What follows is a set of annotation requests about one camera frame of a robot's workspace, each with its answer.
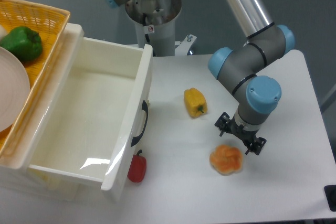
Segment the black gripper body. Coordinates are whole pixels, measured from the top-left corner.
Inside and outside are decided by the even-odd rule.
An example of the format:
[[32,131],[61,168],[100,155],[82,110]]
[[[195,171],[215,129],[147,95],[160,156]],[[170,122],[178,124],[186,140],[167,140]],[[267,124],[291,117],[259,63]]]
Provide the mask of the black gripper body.
[[240,115],[234,115],[229,123],[231,133],[242,140],[244,144],[254,144],[256,133],[259,131],[258,124],[249,124]]

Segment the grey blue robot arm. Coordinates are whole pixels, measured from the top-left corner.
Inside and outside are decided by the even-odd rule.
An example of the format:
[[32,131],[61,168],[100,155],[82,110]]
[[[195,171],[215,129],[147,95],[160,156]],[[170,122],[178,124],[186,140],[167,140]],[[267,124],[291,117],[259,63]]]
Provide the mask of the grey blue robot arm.
[[[292,31],[275,25],[261,0],[227,0],[243,33],[244,46],[224,47],[208,62],[208,69],[238,102],[233,117],[223,113],[215,123],[221,133],[239,138],[247,152],[259,154],[266,140],[257,137],[261,125],[281,98],[279,83],[259,72],[295,47]],[[181,0],[106,0],[112,8],[124,6],[136,28],[138,46],[150,45],[154,56],[175,56],[175,20]]]

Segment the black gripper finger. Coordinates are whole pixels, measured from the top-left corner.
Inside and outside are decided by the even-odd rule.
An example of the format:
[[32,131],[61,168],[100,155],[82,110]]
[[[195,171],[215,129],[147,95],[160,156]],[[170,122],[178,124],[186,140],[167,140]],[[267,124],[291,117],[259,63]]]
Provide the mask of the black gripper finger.
[[222,137],[224,133],[232,134],[231,124],[232,120],[230,116],[226,112],[223,112],[214,125],[219,129],[219,135]]
[[247,148],[245,154],[254,153],[255,155],[259,155],[266,142],[267,140],[265,138],[257,137],[255,135],[248,138],[245,140],[245,146]]

